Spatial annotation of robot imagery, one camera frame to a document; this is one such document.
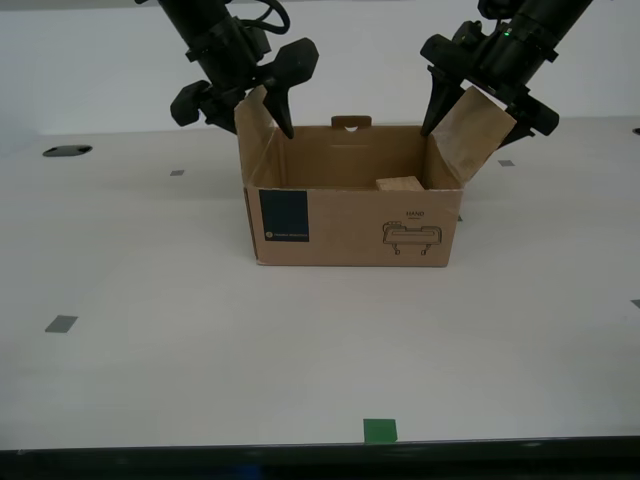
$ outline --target green tape marker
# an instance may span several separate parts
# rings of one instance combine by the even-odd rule
[[[398,429],[393,419],[365,418],[364,443],[395,443]]]

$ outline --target gray tape marker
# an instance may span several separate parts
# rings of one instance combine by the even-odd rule
[[[67,333],[76,323],[78,317],[69,317],[67,315],[58,315],[56,319],[45,329],[48,333]]]

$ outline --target dark blue label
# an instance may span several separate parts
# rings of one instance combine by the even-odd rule
[[[264,239],[267,242],[308,242],[307,192],[260,190]]]

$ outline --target white table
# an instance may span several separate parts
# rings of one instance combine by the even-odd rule
[[[498,152],[446,269],[257,266],[219,130],[41,138],[0,161],[0,450],[640,434],[636,126]]]
[[[250,0],[235,0],[235,3],[248,3]],[[285,3],[292,1],[308,0],[284,0]],[[157,2],[149,1],[144,6],[158,5]],[[1,11],[23,11],[23,10],[78,10],[89,8],[140,8],[134,0],[2,0],[0,2]]]

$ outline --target cardboard box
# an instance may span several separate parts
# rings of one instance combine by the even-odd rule
[[[254,90],[236,108],[247,212],[262,265],[449,262],[464,185],[515,120],[470,88],[428,138],[419,126],[334,117],[287,139]],[[415,176],[424,191],[381,191]]]
[[[403,190],[409,192],[424,192],[424,187],[413,175],[410,177],[380,178],[376,180],[378,190]]]

